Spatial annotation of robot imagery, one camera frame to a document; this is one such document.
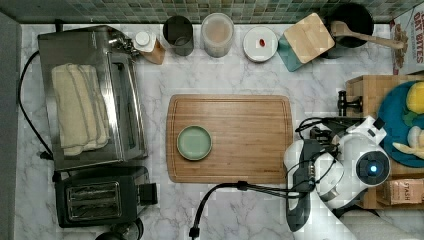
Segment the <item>wooden cabinet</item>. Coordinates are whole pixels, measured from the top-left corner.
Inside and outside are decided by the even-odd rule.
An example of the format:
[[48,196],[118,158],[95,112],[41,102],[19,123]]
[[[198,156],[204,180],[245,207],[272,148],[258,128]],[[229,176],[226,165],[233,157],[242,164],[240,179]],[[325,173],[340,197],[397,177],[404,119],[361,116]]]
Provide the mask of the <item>wooden cabinet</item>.
[[[392,76],[392,75],[364,75],[349,80],[346,83],[347,100],[352,101],[358,96],[363,98],[363,112],[354,113],[348,109],[347,116],[362,117],[371,115],[376,117],[381,102],[387,93],[394,87],[407,81],[424,80],[423,75]],[[424,178],[424,168],[411,168],[401,165],[391,159],[390,179]],[[382,203],[383,186],[370,188],[361,207],[366,209],[424,209],[422,204],[385,205]]]

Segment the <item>blue plate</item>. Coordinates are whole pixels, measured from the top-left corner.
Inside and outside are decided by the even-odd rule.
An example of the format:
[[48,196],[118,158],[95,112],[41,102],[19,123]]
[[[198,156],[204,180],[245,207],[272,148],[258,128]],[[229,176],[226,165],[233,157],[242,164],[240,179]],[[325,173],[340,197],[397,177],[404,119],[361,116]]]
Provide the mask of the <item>blue plate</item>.
[[[407,137],[411,128],[405,124],[402,117],[407,112],[406,96],[409,88],[415,83],[416,81],[412,81],[397,86],[381,103],[378,117],[386,122],[384,130],[387,132],[381,146],[393,160],[405,166],[424,167],[424,160],[415,155],[400,152],[392,145],[393,142],[398,142],[409,146]],[[414,126],[424,128],[424,114],[419,115],[412,123]]]

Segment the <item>yellow fruit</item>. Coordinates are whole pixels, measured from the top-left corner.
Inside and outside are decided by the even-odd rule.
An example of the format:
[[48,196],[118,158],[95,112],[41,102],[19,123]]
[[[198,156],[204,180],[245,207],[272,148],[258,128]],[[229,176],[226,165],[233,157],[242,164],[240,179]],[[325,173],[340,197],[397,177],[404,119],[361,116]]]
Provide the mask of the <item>yellow fruit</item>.
[[424,82],[412,85],[406,97],[406,106],[417,114],[424,113]]

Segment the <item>wooden spoon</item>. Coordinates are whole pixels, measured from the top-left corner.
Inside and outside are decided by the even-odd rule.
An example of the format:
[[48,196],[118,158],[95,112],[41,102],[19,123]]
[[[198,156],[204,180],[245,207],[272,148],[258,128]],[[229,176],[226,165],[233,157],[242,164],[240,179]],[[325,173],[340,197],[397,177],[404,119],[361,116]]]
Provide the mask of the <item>wooden spoon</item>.
[[331,22],[331,34],[334,37],[342,37],[342,36],[354,37],[354,38],[358,38],[368,42],[373,42],[373,43],[380,44],[380,45],[394,48],[394,49],[402,49],[404,47],[404,44],[401,41],[352,32],[347,26],[347,24],[342,21]]

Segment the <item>brown box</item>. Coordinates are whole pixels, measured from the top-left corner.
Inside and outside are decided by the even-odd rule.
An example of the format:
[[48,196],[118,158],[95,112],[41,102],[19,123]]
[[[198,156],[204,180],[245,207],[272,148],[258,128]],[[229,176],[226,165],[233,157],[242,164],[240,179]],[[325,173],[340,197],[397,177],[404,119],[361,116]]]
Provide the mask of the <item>brown box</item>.
[[404,43],[393,50],[393,74],[404,75],[424,71],[424,3],[390,22],[391,38]]
[[423,202],[423,179],[398,179],[387,181],[383,188],[383,203],[417,204]]

